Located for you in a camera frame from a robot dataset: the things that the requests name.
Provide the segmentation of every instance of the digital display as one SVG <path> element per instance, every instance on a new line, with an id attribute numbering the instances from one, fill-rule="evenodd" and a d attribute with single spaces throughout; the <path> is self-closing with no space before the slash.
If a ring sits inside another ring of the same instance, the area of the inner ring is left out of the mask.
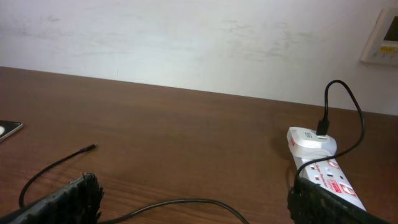
<path id="1" fill-rule="evenodd" d="M 384 40 L 398 41 L 398 16 L 395 16 L 394 20 L 392 20 Z"/>

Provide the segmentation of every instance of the device screen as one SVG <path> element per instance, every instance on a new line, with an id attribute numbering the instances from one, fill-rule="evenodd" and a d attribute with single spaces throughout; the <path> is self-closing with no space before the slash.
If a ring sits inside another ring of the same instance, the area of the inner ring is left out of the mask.
<path id="1" fill-rule="evenodd" d="M 12 133 L 21 129 L 21 127 L 23 127 L 21 122 L 0 120 L 0 141 L 6 139 Z"/>
<path id="2" fill-rule="evenodd" d="M 392 23 L 387 31 L 386 36 L 384 37 L 384 40 L 398 41 L 398 16 L 395 16 L 394 20 L 392 20 Z"/>

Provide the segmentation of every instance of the wall-mounted device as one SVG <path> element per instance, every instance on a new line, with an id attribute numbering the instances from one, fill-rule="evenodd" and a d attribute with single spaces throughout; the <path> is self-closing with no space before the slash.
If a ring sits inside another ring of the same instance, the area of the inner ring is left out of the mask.
<path id="1" fill-rule="evenodd" d="M 398 8 L 384 9 L 380 13 L 360 60 L 398 65 Z"/>

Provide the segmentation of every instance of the wood grain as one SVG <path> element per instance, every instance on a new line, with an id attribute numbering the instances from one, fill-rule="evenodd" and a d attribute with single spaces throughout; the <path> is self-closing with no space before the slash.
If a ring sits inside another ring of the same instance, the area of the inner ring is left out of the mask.
<path id="1" fill-rule="evenodd" d="M 21 188 L 39 170 L 96 143 L 97 150 L 39 178 L 25 201 L 92 172 L 105 191 L 101 220 L 164 200 L 212 198 L 251 223 L 292 223 L 287 191 L 295 167 L 285 135 L 290 126 L 316 128 L 323 113 L 319 106 L 13 68 L 0 68 L 0 106 L 0 119 L 25 124 L 0 144 L 0 215 L 17 209 Z M 398 118 L 365 116 L 364 142 L 338 162 L 367 210 L 398 222 Z M 331 109 L 330 120 L 340 150 L 355 142 L 355 111 Z M 126 223 L 239 220 L 214 205 L 181 204 Z"/>

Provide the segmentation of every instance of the smartphone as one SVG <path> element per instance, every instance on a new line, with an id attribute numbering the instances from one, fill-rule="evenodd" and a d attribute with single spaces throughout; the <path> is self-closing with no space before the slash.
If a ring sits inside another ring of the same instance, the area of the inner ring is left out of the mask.
<path id="1" fill-rule="evenodd" d="M 20 130 L 23 126 L 24 124 L 21 122 L 0 120 L 0 142 Z"/>

